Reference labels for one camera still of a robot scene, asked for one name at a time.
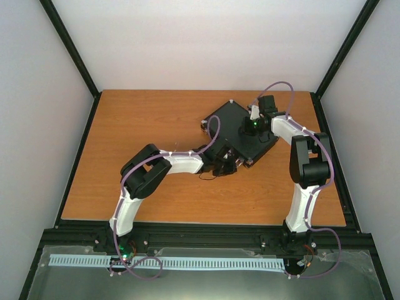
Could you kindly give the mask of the black poker set case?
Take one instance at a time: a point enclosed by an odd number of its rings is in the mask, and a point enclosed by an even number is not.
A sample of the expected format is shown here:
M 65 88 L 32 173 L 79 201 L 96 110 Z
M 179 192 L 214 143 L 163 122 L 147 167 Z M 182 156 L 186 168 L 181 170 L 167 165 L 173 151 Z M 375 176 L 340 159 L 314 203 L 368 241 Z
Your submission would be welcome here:
M 237 162 L 247 168 L 257 163 L 278 141 L 270 130 L 261 136 L 241 134 L 239 128 L 244 117 L 250 117 L 250 110 L 234 100 L 225 102 L 201 121 L 201 128 L 217 141 L 225 142 Z

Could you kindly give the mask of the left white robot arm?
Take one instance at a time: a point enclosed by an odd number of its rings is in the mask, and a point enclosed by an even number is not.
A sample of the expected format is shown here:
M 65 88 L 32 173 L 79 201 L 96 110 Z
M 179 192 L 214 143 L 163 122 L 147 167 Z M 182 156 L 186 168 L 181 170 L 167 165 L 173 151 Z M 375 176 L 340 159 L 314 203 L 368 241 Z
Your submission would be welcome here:
M 186 152 L 170 152 L 148 144 L 121 169 L 121 193 L 116 210 L 109 220 L 112 233 L 108 244 L 124 251 L 130 244 L 130 233 L 141 203 L 148 198 L 167 175 L 212 173 L 214 177 L 237 171 L 233 149 L 225 144 L 204 145 Z

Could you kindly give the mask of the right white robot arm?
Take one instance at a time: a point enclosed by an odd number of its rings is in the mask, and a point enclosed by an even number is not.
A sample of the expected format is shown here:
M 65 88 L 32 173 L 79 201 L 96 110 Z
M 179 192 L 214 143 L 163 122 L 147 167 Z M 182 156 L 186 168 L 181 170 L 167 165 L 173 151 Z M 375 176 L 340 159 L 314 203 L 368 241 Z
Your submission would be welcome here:
M 288 113 L 279 112 L 272 95 L 257 98 L 248 110 L 249 116 L 241 125 L 244 134 L 271 133 L 291 147 L 289 173 L 294 182 L 294 194 L 285 223 L 290 232 L 305 233 L 311 228 L 320 191 L 334 176 L 329 137 L 323 132 L 310 131 Z

